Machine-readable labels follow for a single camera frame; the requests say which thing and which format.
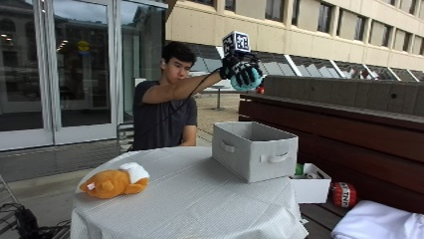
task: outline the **door frame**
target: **door frame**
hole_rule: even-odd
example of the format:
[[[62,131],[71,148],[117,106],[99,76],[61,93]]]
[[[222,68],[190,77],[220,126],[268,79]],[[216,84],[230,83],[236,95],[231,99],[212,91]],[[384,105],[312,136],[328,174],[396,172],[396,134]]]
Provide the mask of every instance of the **door frame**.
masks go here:
[[[115,95],[115,78],[117,78],[117,37],[115,37],[115,19],[114,19],[114,1],[113,0],[78,0],[78,2],[99,4],[106,6],[107,18],[107,46],[109,46],[109,103],[110,103],[110,123],[66,126],[61,124],[61,101],[59,101],[59,86],[58,86],[58,73],[57,73],[57,53],[55,53],[55,32],[54,32],[54,0],[45,0],[46,7],[46,68],[49,83],[45,83],[50,89],[50,119],[53,129],[53,143],[66,144],[82,141],[93,141],[101,139],[114,138],[117,136],[117,95]]]

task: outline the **white box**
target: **white box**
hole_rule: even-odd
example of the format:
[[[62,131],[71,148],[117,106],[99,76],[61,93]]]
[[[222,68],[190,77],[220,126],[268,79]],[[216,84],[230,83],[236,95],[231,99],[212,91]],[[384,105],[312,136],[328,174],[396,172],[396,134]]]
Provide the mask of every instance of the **white box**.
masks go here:
[[[212,125],[211,157],[247,182],[293,174],[297,137],[258,122]]]
[[[295,192],[296,203],[324,203],[327,201],[331,177],[312,164],[303,166],[303,175],[293,175],[291,183]]]

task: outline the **wooden bench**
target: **wooden bench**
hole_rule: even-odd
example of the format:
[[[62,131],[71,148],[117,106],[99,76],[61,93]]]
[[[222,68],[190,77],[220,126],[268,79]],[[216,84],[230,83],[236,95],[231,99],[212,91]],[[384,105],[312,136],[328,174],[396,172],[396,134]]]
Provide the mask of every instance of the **wooden bench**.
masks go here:
[[[331,238],[329,233],[347,213],[345,208],[336,207],[329,201],[321,204],[299,204],[301,218],[308,222],[303,225],[308,239]]]
[[[240,98],[239,120],[299,136],[297,162],[352,183],[360,198],[424,213],[422,118],[264,95]]]

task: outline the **glass door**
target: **glass door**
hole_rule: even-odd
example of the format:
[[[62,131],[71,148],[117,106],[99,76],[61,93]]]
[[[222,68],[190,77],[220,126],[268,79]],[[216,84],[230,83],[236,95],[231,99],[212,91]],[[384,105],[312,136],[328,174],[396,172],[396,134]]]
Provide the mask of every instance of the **glass door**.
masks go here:
[[[0,150],[53,143],[38,14],[30,0],[0,1]]]
[[[115,136],[111,0],[46,1],[54,143]]]
[[[111,0],[0,1],[0,150],[115,137]]]

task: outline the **plush toy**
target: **plush toy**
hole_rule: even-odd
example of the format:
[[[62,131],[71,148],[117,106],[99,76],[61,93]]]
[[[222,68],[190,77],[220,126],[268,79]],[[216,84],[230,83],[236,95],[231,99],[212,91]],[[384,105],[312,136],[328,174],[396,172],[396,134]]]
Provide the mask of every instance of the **plush toy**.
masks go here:
[[[149,183],[149,173],[135,162],[125,163],[117,170],[95,173],[79,185],[79,189],[90,196],[113,198],[121,194],[134,194],[145,190]]]

